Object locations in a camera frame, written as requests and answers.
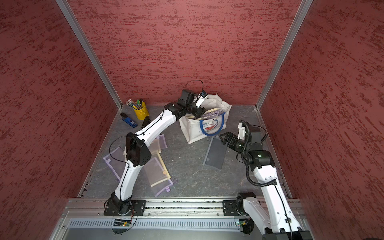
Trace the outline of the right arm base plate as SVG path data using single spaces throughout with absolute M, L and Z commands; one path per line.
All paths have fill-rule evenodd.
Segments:
M 265 209 L 261 206 L 261 203 L 255 198 L 246 198 L 243 200 L 224 200 L 223 202 L 224 216 L 249 216 L 246 208 L 251 212 L 255 210 L 261 210 L 262 213 Z

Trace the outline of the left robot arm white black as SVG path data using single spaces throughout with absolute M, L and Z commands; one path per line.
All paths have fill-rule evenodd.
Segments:
M 160 133 L 181 117 L 187 114 L 192 114 L 196 118 L 201 117 L 206 111 L 202 107 L 202 103 L 207 98 L 208 94 L 205 91 L 194 94 L 192 91 L 184 89 L 178 101 L 165 105 L 159 116 L 145 128 L 124 136 L 126 139 L 126 155 L 123 160 L 125 170 L 119 186 L 105 202 L 105 216 L 127 216 L 134 213 L 131 203 L 133 188 L 141 169 L 152 158 L 149 146 Z

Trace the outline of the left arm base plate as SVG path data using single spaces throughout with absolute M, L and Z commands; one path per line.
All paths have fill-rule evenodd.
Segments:
M 146 207 L 146 200 L 130 200 L 130 201 L 106 201 L 104 216 L 131 216 L 136 214 L 142 216 Z

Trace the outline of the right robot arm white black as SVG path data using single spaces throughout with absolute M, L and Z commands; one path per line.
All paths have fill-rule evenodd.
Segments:
M 269 151 L 263 150 L 263 137 L 259 127 L 240 120 L 239 133 L 220 135 L 222 144 L 237 153 L 246 168 L 247 181 L 261 188 L 267 208 L 261 207 L 253 193 L 239 193 L 238 213 L 253 221 L 263 240 L 311 240 L 312 234 L 304 230 L 296 219 L 278 179 L 276 164 Z

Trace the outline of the grey pouch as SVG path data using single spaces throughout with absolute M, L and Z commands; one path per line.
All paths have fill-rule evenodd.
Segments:
M 208 166 L 221 170 L 224 164 L 227 147 L 222 144 L 221 139 L 218 136 L 212 137 L 206 152 L 203 166 Z

